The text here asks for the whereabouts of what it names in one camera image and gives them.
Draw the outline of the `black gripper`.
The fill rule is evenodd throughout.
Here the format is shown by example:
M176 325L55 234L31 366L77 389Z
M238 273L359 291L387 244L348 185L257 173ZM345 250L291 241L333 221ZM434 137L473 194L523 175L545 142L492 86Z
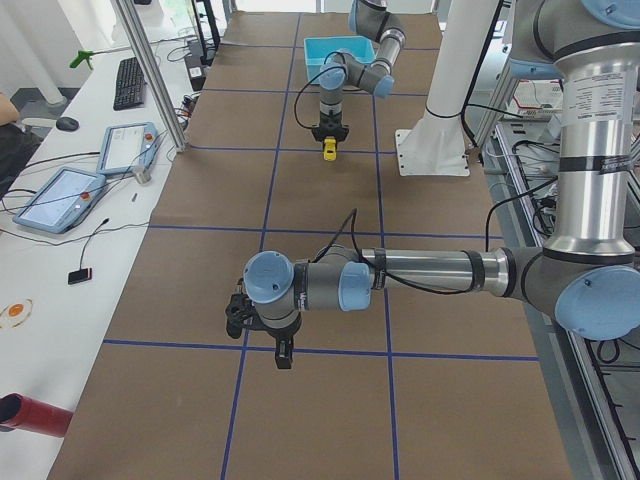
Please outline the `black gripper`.
M349 134L349 127L342 124L342 113L333 112L331 114L320 113L320 120L317 126L311 128L312 136L316 142L324 145L325 137L336 137L336 143L344 142Z
M275 339L275 362L278 369L292 368L294 337L300 327L300 324L291 324L281 329L268 329L267 333Z

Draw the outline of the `person forearm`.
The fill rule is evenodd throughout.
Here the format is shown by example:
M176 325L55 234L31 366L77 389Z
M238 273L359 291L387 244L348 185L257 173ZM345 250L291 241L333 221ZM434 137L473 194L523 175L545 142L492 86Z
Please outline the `person forearm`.
M11 100L3 93L0 94L0 125L15 123L20 119L20 113Z

